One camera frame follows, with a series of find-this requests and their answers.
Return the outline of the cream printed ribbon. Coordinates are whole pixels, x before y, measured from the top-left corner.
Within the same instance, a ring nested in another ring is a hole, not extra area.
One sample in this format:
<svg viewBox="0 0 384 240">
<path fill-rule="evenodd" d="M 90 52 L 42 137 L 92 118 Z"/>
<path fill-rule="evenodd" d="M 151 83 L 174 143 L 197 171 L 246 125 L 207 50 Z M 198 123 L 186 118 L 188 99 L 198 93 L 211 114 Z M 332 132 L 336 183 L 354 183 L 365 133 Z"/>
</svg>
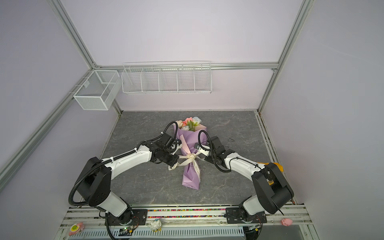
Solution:
<svg viewBox="0 0 384 240">
<path fill-rule="evenodd" d="M 201 156 L 200 156 L 201 154 L 202 154 L 201 152 L 197 152 L 196 154 L 190 153 L 190 154 L 187 154 L 186 156 L 177 155 L 177 157 L 179 157 L 178 160 L 182 160 L 182 162 L 179 163 L 177 161 L 173 166 L 168 166 L 168 170 L 172 171 L 172 170 L 175 170 L 177 167 L 182 167 L 182 166 L 187 166 L 189 164 L 193 164 L 193 168 L 198 175 L 198 179 L 199 179 L 199 181 L 201 181 L 201 169 L 200 169 L 198 162 L 197 162 L 197 160 L 205 161 L 205 157 L 201 158 Z"/>
</svg>

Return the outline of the pink purple wrapping paper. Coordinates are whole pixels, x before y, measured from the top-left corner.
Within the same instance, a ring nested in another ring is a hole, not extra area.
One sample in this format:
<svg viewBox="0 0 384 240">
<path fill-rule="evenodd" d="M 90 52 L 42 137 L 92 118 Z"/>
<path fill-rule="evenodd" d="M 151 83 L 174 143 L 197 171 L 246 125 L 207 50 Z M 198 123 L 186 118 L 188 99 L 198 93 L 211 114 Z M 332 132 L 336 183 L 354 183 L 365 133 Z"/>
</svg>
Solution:
<svg viewBox="0 0 384 240">
<path fill-rule="evenodd" d="M 198 125 L 195 131 L 179 129 L 177 132 L 177 139 L 181 140 L 181 154 L 186 156 L 187 154 L 196 154 L 198 151 L 194 148 L 195 143 L 198 142 L 198 135 L 201 130 L 206 131 L 207 127 Z M 182 185 L 191 189 L 199 190 L 200 182 L 198 175 L 193 168 L 193 164 L 183 166 L 183 181 Z"/>
</svg>

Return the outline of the cream fake rose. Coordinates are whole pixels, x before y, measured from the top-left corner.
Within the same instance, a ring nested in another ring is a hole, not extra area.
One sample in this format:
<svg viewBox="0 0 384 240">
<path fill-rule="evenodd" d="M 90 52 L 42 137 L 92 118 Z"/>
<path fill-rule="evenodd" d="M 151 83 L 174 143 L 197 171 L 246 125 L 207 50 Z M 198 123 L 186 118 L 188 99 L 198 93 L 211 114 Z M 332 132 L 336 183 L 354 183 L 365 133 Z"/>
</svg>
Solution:
<svg viewBox="0 0 384 240">
<path fill-rule="evenodd" d="M 176 121 L 176 123 L 178 124 L 178 128 L 182 128 L 183 127 L 183 121 Z"/>
</svg>

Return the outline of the red pink fake rose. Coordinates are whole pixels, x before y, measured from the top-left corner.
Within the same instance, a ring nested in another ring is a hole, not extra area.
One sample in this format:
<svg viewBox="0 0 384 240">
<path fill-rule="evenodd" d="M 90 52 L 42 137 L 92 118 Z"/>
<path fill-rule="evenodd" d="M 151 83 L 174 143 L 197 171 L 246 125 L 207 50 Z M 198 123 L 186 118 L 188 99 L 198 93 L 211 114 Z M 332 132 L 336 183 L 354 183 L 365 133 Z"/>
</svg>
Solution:
<svg viewBox="0 0 384 240">
<path fill-rule="evenodd" d="M 186 118 L 186 119 L 183 121 L 183 126 L 187 126 L 187 125 L 189 125 L 190 122 L 193 122 L 193 118 Z"/>
</svg>

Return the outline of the white fake rose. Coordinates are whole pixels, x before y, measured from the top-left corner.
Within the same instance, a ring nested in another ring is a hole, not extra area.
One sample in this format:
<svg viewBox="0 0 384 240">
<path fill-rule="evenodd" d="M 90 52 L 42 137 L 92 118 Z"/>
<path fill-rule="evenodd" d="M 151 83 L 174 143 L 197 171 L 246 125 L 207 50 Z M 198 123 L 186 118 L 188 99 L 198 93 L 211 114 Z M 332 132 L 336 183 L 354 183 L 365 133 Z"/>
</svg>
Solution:
<svg viewBox="0 0 384 240">
<path fill-rule="evenodd" d="M 198 126 L 200 125 L 202 120 L 199 117 L 193 117 L 193 123 Z"/>
</svg>

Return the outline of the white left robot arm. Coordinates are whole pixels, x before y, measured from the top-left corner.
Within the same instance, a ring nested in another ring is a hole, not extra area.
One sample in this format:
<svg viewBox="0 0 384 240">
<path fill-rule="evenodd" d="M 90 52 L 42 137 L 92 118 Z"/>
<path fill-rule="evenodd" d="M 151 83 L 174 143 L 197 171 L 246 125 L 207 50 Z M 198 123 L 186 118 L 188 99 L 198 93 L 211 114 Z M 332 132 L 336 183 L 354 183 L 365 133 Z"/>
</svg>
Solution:
<svg viewBox="0 0 384 240">
<path fill-rule="evenodd" d="M 91 158 L 70 191 L 68 202 L 73 207 L 88 205 L 114 216 L 118 224 L 128 225 L 133 221 L 132 207 L 111 190 L 111 181 L 127 170 L 147 162 L 165 163 L 174 166 L 179 156 L 176 152 L 182 144 L 170 146 L 143 142 L 139 147 L 106 159 Z"/>
</svg>

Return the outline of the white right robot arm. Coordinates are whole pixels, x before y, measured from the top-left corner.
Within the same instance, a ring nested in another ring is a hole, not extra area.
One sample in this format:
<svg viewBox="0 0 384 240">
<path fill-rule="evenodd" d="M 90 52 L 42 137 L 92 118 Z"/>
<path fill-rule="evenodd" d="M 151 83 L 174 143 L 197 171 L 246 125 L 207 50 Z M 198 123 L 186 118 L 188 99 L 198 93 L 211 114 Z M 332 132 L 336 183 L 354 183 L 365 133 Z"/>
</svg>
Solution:
<svg viewBox="0 0 384 240">
<path fill-rule="evenodd" d="M 253 182 L 256 194 L 239 204 L 232 215 L 236 221 L 251 223 L 258 214 L 275 214 L 294 197 L 294 191 L 285 178 L 282 166 L 277 163 L 257 163 L 240 156 L 233 150 L 209 150 L 200 147 L 206 161 L 222 172 L 237 172 Z"/>
</svg>

